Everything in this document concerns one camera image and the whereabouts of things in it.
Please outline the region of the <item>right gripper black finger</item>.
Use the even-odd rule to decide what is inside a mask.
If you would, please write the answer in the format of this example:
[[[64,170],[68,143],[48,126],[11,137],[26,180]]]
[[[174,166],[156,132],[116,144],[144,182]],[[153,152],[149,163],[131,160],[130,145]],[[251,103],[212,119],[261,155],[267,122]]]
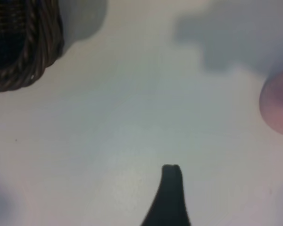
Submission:
[[[157,193],[142,225],[189,226],[190,224],[181,169],[178,165],[164,165]]]

